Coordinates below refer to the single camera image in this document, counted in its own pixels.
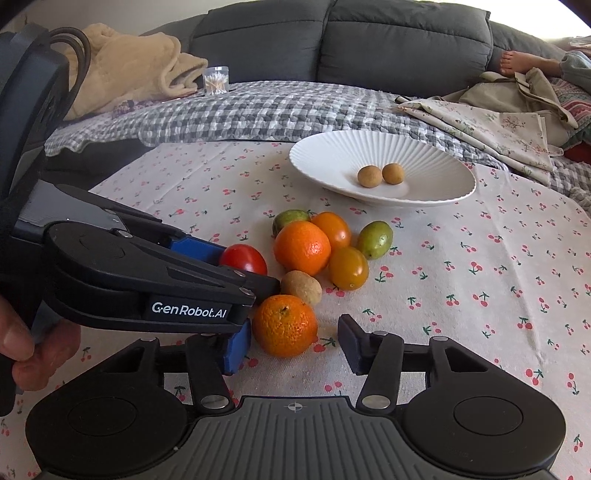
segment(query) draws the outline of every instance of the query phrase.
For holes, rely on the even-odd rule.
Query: ribbed white bowl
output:
[[[310,180],[334,192],[383,206],[436,206],[457,202],[476,189],[472,172],[432,145],[370,130],[339,130],[311,135],[290,151],[292,165]],[[357,172],[367,165],[399,163],[405,179],[362,187]]]

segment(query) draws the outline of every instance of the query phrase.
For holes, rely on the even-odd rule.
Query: sofa cushion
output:
[[[316,80],[330,0],[241,2],[209,11],[189,53],[228,66],[230,82]]]
[[[465,88],[489,62],[489,13],[413,0],[337,0],[322,42],[318,81],[407,96]]]
[[[142,36],[153,35],[155,33],[162,32],[166,35],[177,37],[181,42],[181,51],[186,53],[189,52],[195,29],[204,18],[205,14],[196,15],[195,17],[191,18],[185,18],[184,20],[178,20],[176,22],[170,22],[166,25],[162,25],[161,27],[143,33]]]
[[[516,50],[546,59],[562,60],[564,50],[533,35],[496,22],[490,22],[492,31],[492,57],[488,70],[500,73],[500,60],[505,50]]]

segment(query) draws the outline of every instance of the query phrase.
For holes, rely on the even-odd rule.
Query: tangerine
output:
[[[288,271],[300,270],[314,277],[326,268],[330,258],[330,241],[311,222],[291,222],[277,234],[273,244],[275,259]]]
[[[266,353],[280,358],[304,353],[316,341],[317,334],[314,310],[293,295],[267,298],[252,319],[255,340]]]

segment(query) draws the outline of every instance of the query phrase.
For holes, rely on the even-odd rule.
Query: pink patterned fabric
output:
[[[282,210],[330,210],[354,232],[373,220],[392,226],[394,244],[371,262],[362,288],[344,292],[326,275],[319,277],[319,334],[304,355],[271,358],[254,342],[242,369],[226,379],[236,401],[242,395],[342,394],[355,402],[364,378],[351,374],[337,342],[343,313],[366,331],[388,330],[408,343],[425,344],[442,333],[552,398],[567,422],[553,473],[560,480],[588,479],[591,220],[581,208],[539,184],[480,165],[470,166],[478,179],[475,194],[458,204],[370,207],[300,176],[288,161],[291,145],[161,145],[95,189],[206,240],[247,242],[278,277],[271,224]],[[31,407],[140,337],[84,328],[79,353],[47,389],[24,394],[14,412],[0,419],[0,471],[14,480],[38,474],[24,436]],[[159,337],[166,345],[186,335]],[[191,402],[186,376],[168,375],[165,387]],[[423,375],[403,375],[399,402],[423,388]]]

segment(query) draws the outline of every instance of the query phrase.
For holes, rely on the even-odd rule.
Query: wall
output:
[[[435,0],[491,12],[491,20],[543,38],[586,37],[589,28],[559,0]]]
[[[207,13],[239,0],[37,0],[27,21],[47,28],[85,28],[101,22],[133,35],[159,25]]]
[[[236,1],[240,0],[37,0],[27,15],[29,22],[48,28],[64,25],[84,28],[102,22],[122,33],[139,34]],[[559,0],[436,1],[488,10],[491,20],[540,38],[591,35],[591,28]]]

